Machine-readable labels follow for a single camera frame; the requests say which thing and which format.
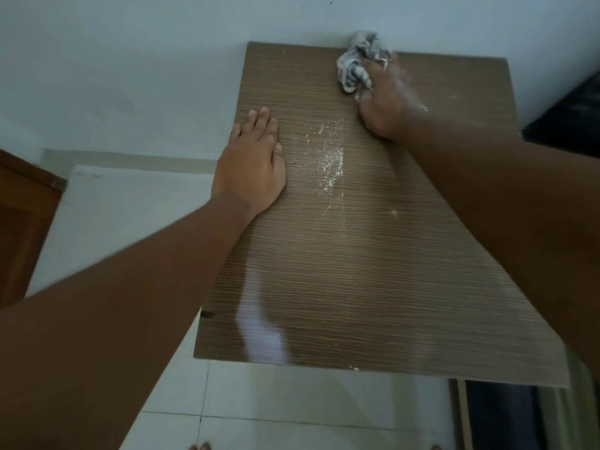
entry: brown laminated panel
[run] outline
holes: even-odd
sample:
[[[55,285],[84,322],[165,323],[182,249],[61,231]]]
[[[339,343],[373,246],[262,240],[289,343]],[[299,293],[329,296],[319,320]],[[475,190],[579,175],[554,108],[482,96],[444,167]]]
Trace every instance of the brown laminated panel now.
[[[251,43],[236,120],[271,108],[287,187],[244,232],[194,355],[566,386],[563,344],[336,81],[339,49]],[[518,135],[505,60],[401,54],[432,113]]]

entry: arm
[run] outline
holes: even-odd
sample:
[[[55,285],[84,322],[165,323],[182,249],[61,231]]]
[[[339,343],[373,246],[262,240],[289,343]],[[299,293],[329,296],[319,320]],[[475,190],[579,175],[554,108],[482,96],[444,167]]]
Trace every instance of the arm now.
[[[368,64],[368,72],[366,124],[406,148],[600,378],[600,161],[429,116],[411,105],[395,59],[387,71]]]
[[[117,449],[230,250],[285,182],[277,121],[252,111],[204,207],[0,313],[0,448]]]

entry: white rag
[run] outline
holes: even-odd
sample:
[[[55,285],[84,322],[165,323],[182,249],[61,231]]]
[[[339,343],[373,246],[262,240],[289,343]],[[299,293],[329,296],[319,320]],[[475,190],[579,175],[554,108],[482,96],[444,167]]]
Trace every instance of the white rag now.
[[[367,70],[361,63],[361,58],[368,58],[385,67],[390,57],[390,52],[379,40],[377,33],[358,30],[352,37],[348,52],[336,61],[338,80],[346,93],[356,91],[358,82],[371,89],[371,79]]]

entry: forearm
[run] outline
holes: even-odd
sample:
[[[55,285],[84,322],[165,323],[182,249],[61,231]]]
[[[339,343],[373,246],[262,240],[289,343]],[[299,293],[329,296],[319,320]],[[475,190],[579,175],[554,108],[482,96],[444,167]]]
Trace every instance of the forearm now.
[[[397,140],[600,378],[600,161],[427,118]]]
[[[1,313],[0,446],[118,448],[248,210],[211,200]]]

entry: white tile floor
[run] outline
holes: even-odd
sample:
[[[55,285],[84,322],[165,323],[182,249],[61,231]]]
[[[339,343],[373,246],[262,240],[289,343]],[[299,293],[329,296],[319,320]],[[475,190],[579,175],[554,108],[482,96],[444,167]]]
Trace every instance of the white tile floor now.
[[[30,293],[206,202],[211,177],[78,167]],[[196,318],[123,450],[455,448],[445,379],[198,360]]]

